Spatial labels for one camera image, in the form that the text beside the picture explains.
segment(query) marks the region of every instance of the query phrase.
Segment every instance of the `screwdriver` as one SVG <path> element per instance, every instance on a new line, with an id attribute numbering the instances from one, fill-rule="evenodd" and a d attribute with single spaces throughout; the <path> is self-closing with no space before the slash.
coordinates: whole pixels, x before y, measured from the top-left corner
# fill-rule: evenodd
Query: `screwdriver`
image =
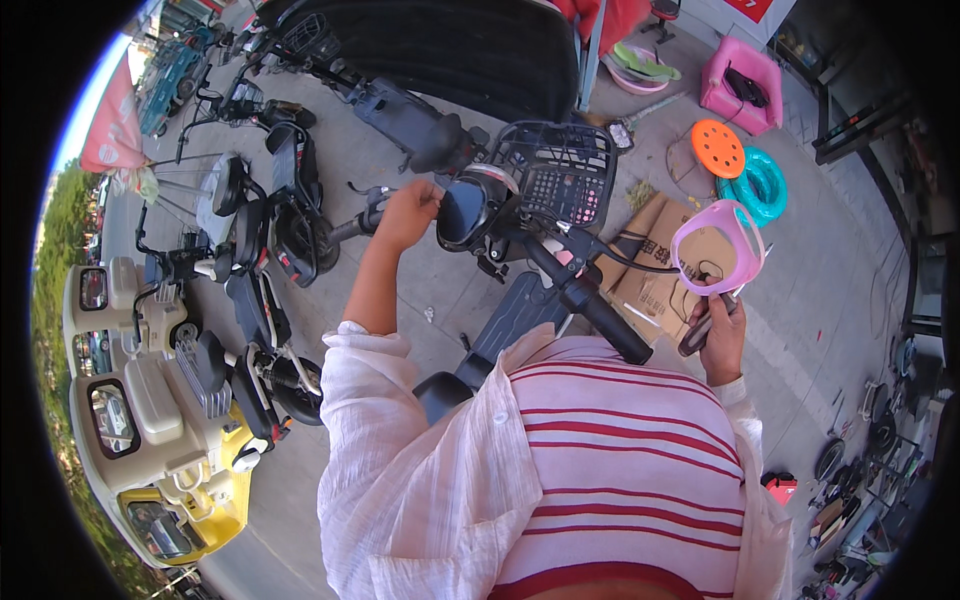
<path id="1" fill-rule="evenodd" d="M 769 244 L 767 248 L 763 251 L 763 256 L 766 257 L 770 254 L 770 250 L 773 249 L 773 243 Z M 740 292 L 743 291 L 743 286 L 747 285 L 742 283 L 730 293 L 724 292 L 720 295 L 720 298 L 723 299 L 723 303 L 727 306 L 727 314 L 731 314 L 734 308 L 736 308 L 737 296 L 740 295 Z M 713 326 L 713 319 L 710 318 L 709 312 L 704 312 L 700 317 L 700 320 L 697 321 L 697 324 L 692 326 L 689 331 L 686 332 L 684 338 L 680 341 L 680 344 L 677 346 L 677 352 L 683 357 L 686 358 L 694 352 L 698 352 L 707 344 L 707 334 L 710 332 L 710 328 Z"/>

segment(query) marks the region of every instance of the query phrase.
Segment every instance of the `sky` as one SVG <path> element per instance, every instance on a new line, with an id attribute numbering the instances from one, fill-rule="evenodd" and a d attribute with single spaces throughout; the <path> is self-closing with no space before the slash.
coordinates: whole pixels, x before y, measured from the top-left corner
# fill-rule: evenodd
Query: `sky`
<path id="1" fill-rule="evenodd" d="M 73 115 L 60 137 L 60 147 L 57 148 L 57 155 L 51 165 L 52 171 L 62 169 L 64 163 L 80 155 L 84 148 L 86 134 L 90 131 L 90 124 L 93 122 L 93 115 L 100 105 L 104 90 L 107 89 L 110 76 L 113 75 L 120 60 L 127 55 L 127 47 L 131 40 L 130 36 L 118 35 L 93 68 L 93 74 L 86 84 L 86 89 L 81 94 L 80 101 L 73 107 Z"/>

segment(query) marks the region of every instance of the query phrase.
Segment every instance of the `hand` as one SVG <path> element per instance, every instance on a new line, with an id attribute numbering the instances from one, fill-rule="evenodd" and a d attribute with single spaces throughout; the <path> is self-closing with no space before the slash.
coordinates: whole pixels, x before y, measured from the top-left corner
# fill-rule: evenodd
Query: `hand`
<path id="1" fill-rule="evenodd" d="M 719 282 L 718 277 L 708 276 L 702 285 Z M 736 299 L 736 308 L 727 314 L 727 305 L 715 292 L 709 299 L 702 299 L 693 307 L 689 325 L 692 327 L 709 311 L 713 325 L 707 334 L 707 343 L 700 350 L 700 362 L 707 372 L 707 384 L 711 387 L 725 385 L 738 379 L 740 358 L 743 356 L 743 341 L 747 335 L 747 315 L 743 312 L 743 302 Z"/>
<path id="2" fill-rule="evenodd" d="M 427 180 L 413 180 L 387 201 L 373 242 L 400 254 L 423 237 L 437 218 L 444 191 Z"/>

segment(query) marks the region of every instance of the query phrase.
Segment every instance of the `orange stool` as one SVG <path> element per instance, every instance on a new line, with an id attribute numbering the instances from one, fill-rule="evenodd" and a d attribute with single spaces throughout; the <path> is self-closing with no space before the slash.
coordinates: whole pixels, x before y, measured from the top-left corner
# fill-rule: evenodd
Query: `orange stool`
<path id="1" fill-rule="evenodd" d="M 713 175 L 725 180 L 740 177 L 746 158 L 743 145 L 729 127 L 704 119 L 693 124 L 690 130 L 690 143 L 693 153 Z"/>

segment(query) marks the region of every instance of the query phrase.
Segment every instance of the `concrete pavement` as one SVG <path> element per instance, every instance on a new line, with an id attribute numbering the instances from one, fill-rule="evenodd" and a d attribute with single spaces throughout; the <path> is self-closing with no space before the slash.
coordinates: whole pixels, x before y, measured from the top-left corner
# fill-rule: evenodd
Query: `concrete pavement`
<path id="1" fill-rule="evenodd" d="M 249 13 L 249 6 L 234 4 L 225 11 L 225 21 L 236 26 Z M 696 87 L 699 64 L 709 55 L 706 46 L 678 32 L 678 39 L 661 48 L 660 53 L 684 72 L 684 79 L 662 95 L 676 93 L 683 86 Z M 212 89 L 223 91 L 239 66 L 240 60 L 235 60 L 214 67 L 209 78 Z M 411 178 L 396 173 L 403 159 L 400 150 L 354 117 L 319 80 L 291 73 L 264 73 L 255 82 L 266 98 L 301 102 L 318 115 L 319 124 L 311 134 L 317 144 L 324 184 L 324 212 L 334 225 L 363 206 L 363 198 L 347 189 L 348 180 L 364 188 L 397 186 Z M 811 110 L 805 92 L 790 83 L 788 75 L 784 76 L 783 94 L 788 113 Z M 602 72 L 593 106 L 600 113 L 625 114 L 659 99 L 628 96 Z M 495 135 L 502 127 L 484 115 L 439 101 L 435 105 L 459 112 L 467 128 L 479 125 Z M 642 122 L 637 148 L 620 158 L 607 233 L 629 220 L 630 209 L 623 201 L 623 192 L 637 180 L 648 180 L 675 199 L 686 197 L 665 169 L 665 149 L 695 120 L 709 115 L 694 98 L 687 97 Z M 188 106 L 171 121 L 166 136 L 146 139 L 147 154 L 154 159 L 172 157 L 182 120 L 190 116 L 192 108 Z M 815 112 L 807 118 L 815 118 Z M 866 379 L 884 375 L 886 344 L 893 334 L 891 324 L 898 323 L 902 313 L 906 265 L 898 265 L 902 244 L 896 227 L 858 158 L 850 156 L 818 168 L 809 156 L 809 140 L 804 139 L 802 129 L 768 132 L 760 138 L 739 130 L 737 133 L 745 143 L 762 148 L 777 161 L 790 190 L 786 212 L 763 230 L 764 240 L 775 242 L 777 247 L 763 274 L 742 295 L 749 323 L 743 371 L 764 420 L 766 466 L 792 471 L 800 480 L 797 497 L 788 505 L 796 519 L 795 555 L 799 561 L 795 583 L 799 584 L 813 561 L 812 556 L 801 556 L 812 519 L 805 508 L 807 499 L 816 492 L 811 485 L 813 463 L 827 441 L 835 415 L 829 403 L 838 389 L 845 389 L 848 398 L 857 397 Z M 190 134 L 184 155 L 237 152 L 251 162 L 252 176 L 269 190 L 271 157 L 263 138 L 264 132 L 252 127 L 201 126 Z M 157 170 L 174 169 L 168 166 Z M 179 177 L 177 180 L 184 183 L 199 182 L 196 176 Z M 185 195 L 169 197 L 193 210 L 192 199 Z M 142 262 L 142 255 L 132 253 L 132 231 L 139 207 L 136 199 L 109 199 L 105 259 L 127 253 Z M 166 211 L 151 208 L 147 243 L 158 249 L 173 248 L 181 226 Z M 294 326 L 294 347 L 318 364 L 323 363 L 325 350 L 321 336 L 339 322 L 366 244 L 365 238 L 346 242 L 337 266 L 306 290 L 276 272 L 275 281 L 284 283 L 279 294 Z M 894 283 L 884 287 L 877 286 L 877 281 Z M 442 251 L 432 232 L 404 254 L 397 285 L 397 320 L 400 332 L 413 342 L 411 358 L 420 367 L 421 376 L 456 367 L 463 356 L 458 334 L 463 331 L 475 337 L 506 289 L 480 273 L 469 256 Z M 189 292 L 202 312 L 204 328 L 212 329 L 228 350 L 240 349 L 244 341 L 222 288 L 196 280 L 191 282 Z M 434 311 L 432 323 L 423 316 L 428 307 Z M 866 435 L 866 427 L 854 411 L 855 402 L 848 401 L 838 421 L 853 421 L 847 439 L 848 458 L 859 451 Z M 201 561 L 205 578 L 225 597 L 335 597 L 325 582 L 315 499 L 328 454 L 325 429 L 296 425 L 283 444 L 264 457 L 253 476 L 248 529 Z"/>

